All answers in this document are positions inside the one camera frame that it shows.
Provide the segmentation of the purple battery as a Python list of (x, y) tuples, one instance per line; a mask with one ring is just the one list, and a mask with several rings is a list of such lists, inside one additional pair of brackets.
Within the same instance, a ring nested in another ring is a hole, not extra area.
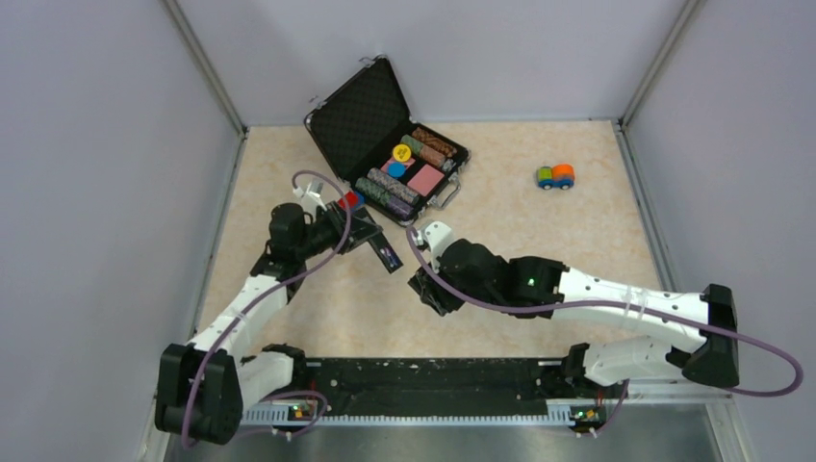
[(390, 248), (382, 248), (381, 253), (383, 254), (385, 260), (387, 261), (387, 265), (389, 268), (397, 269), (400, 266), (400, 260), (392, 252)]

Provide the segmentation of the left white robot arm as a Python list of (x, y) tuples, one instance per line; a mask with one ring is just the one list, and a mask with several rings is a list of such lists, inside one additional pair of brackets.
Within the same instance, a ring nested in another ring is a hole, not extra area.
[(278, 205), (268, 232), (265, 249), (235, 298), (208, 327), (163, 351), (154, 408), (158, 430), (224, 445), (237, 433), (244, 412), (264, 398), (278, 392), (286, 398), (302, 395), (309, 382), (302, 350), (266, 346), (252, 354), (250, 348), (314, 273), (309, 259), (385, 241), (365, 209), (350, 211), (341, 201), (313, 213), (297, 203)]

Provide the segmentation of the black remote control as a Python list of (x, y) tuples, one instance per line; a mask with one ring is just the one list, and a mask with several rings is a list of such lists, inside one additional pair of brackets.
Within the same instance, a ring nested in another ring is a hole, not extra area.
[(369, 245), (389, 274), (393, 274), (403, 267), (401, 259), (383, 233), (378, 233), (371, 237), (369, 239)]

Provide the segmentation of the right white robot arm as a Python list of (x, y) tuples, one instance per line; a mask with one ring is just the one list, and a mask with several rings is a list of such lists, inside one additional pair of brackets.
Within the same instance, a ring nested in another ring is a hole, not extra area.
[(441, 316), (469, 303), (519, 319), (587, 321), (632, 332), (628, 340), (571, 347), (562, 370), (578, 397), (652, 377), (681, 376), (719, 389), (740, 384), (736, 310), (726, 286), (663, 292), (544, 257), (505, 259), (464, 239), (419, 238), (410, 246), (421, 266), (409, 285)]

